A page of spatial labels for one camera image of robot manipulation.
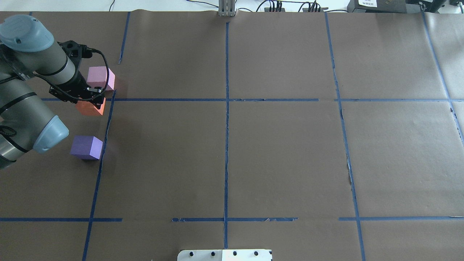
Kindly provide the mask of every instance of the cube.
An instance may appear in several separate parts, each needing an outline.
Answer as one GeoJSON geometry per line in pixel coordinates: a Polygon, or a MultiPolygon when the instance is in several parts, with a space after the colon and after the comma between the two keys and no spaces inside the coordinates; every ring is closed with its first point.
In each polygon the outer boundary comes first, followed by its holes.
{"type": "MultiPolygon", "coordinates": [[[[87,76],[87,84],[91,87],[105,87],[106,83],[106,67],[95,66],[89,67],[89,75],[87,76]]],[[[107,91],[113,91],[115,89],[115,75],[110,69],[110,79],[108,80],[107,91]]]]}
{"type": "Polygon", "coordinates": [[[76,109],[85,116],[102,116],[105,110],[106,98],[103,99],[103,103],[100,106],[100,109],[97,109],[90,102],[78,101],[76,104],[76,109]]]}
{"type": "Polygon", "coordinates": [[[75,136],[71,146],[71,155],[80,159],[99,160],[103,142],[94,136],[75,136]]]}

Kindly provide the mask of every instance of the purple block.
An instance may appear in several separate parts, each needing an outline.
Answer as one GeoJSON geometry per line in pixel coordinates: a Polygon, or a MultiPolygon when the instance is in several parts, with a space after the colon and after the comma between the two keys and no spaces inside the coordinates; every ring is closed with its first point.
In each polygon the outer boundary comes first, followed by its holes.
{"type": "Polygon", "coordinates": [[[100,159],[103,142],[94,136],[75,136],[71,146],[71,155],[80,159],[100,159]]]}

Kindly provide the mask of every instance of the blue cap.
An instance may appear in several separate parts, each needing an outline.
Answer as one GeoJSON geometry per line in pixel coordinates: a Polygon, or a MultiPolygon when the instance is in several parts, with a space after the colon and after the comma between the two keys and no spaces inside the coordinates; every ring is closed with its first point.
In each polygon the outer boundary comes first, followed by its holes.
{"type": "Polygon", "coordinates": [[[34,143],[33,149],[40,154],[45,153],[64,138],[68,137],[68,135],[68,128],[66,128],[64,123],[55,115],[42,130],[42,133],[34,143]]]}
{"type": "Polygon", "coordinates": [[[55,41],[39,20],[25,14],[10,16],[0,24],[0,40],[19,52],[43,51],[55,41]]]}

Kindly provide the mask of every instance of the black box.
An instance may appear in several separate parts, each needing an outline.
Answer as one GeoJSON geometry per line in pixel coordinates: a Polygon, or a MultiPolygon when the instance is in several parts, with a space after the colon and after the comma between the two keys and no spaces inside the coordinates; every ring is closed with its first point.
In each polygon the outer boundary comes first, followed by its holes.
{"type": "Polygon", "coordinates": [[[348,12],[406,13],[406,0],[350,0],[348,12]]]}

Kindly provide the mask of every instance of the white label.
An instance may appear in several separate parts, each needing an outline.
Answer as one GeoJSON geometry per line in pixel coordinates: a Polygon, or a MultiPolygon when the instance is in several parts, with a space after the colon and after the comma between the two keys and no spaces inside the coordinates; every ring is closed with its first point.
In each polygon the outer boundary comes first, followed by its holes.
{"type": "Polygon", "coordinates": [[[377,0],[358,0],[358,3],[365,7],[377,7],[377,0]]]}

